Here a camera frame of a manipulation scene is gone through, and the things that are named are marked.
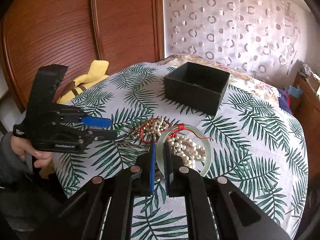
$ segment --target tablecloth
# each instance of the tablecloth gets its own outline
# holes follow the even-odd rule
[[[93,116],[110,118],[111,129],[122,127],[122,131],[116,141],[94,142],[83,154],[54,155],[55,170],[67,196],[96,175],[111,177],[133,165],[136,156],[145,150],[121,147],[120,143],[132,127],[159,116],[172,124],[191,124],[213,137],[212,165],[207,176],[228,177],[294,237],[308,181],[300,123],[278,106],[232,85],[232,81],[215,116],[172,102],[164,98],[163,85],[163,77],[172,70],[170,63],[135,64],[68,103]],[[85,128],[82,124],[69,125]],[[132,239],[188,239],[184,199],[166,196],[163,180],[155,184],[153,196],[135,199],[133,215]]]

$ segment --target bed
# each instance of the bed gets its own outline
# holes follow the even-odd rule
[[[163,77],[186,61],[231,72],[215,116],[164,98]],[[174,55],[156,63],[135,64],[68,103],[110,118],[111,128],[121,129],[117,140],[94,142],[81,155],[55,154],[55,171],[70,197],[93,176],[114,176],[146,152],[135,139],[131,147],[122,144],[141,120],[159,116],[172,124],[191,124],[214,138],[207,176],[228,177],[293,238],[306,199],[308,159],[303,130],[291,114],[279,108],[278,97],[276,88],[200,57]],[[133,213],[132,239],[188,239],[183,198],[168,198],[163,179],[155,183],[152,197],[135,199]]]

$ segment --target open box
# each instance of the open box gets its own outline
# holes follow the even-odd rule
[[[170,100],[215,115],[229,76],[229,72],[187,62],[164,77],[164,94]]]

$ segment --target yellow plush toy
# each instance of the yellow plush toy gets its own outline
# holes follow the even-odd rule
[[[62,92],[62,96],[57,100],[58,104],[65,104],[79,95],[84,90],[92,87],[96,83],[108,77],[107,72],[109,62],[105,60],[94,60],[91,63],[87,74],[75,78]]]

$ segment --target pearl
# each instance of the pearl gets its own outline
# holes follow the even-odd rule
[[[183,157],[182,157],[182,160],[183,160],[183,163],[184,163],[184,162],[186,162],[187,160],[189,160],[189,157],[188,157],[188,156],[183,156]]]

